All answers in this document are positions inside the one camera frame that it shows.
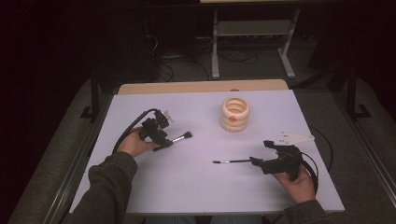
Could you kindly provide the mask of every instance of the white metal stand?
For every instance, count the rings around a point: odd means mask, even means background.
[[[295,78],[287,53],[299,14],[300,9],[296,8],[291,20],[218,21],[218,12],[215,11],[213,20],[212,78],[219,79],[218,36],[232,35],[286,35],[285,45],[277,51],[288,78]]]

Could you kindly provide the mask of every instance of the dark jacket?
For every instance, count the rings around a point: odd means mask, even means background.
[[[71,215],[69,223],[122,223],[136,171],[134,158],[124,152],[117,152],[100,165],[91,167],[91,186]],[[285,215],[290,224],[333,223],[316,200],[287,208]]]

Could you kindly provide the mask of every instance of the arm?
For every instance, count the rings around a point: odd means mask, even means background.
[[[137,171],[134,157],[157,146],[142,141],[138,132],[130,133],[116,153],[90,168],[90,189],[81,198],[69,222],[122,223]]]
[[[274,177],[296,203],[285,209],[285,215],[290,224],[333,223],[316,200],[314,184],[303,165],[300,166],[299,176],[294,181],[290,181],[289,177],[283,174],[274,174]]]

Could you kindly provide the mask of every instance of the person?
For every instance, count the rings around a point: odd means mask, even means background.
[[[137,171],[134,157],[158,147],[153,142],[140,139],[134,129],[120,143],[116,153],[89,170],[90,188],[85,192],[68,223],[123,223]],[[274,174],[276,180],[296,203],[285,209],[291,224],[333,223],[316,200],[314,185],[303,166],[296,180],[290,181],[284,174]],[[148,217],[150,223],[195,223],[194,217]],[[260,216],[213,217],[211,223],[261,223]]]

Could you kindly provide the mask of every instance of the hand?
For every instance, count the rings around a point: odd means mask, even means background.
[[[159,147],[159,145],[154,142],[145,142],[140,139],[139,129],[140,128],[135,128],[131,130],[122,140],[119,148],[117,148],[118,152],[126,152],[132,157],[136,157],[148,149]]]
[[[304,203],[316,199],[314,183],[303,165],[300,165],[298,177],[294,181],[290,181],[287,174],[273,174],[273,176],[295,203]]]

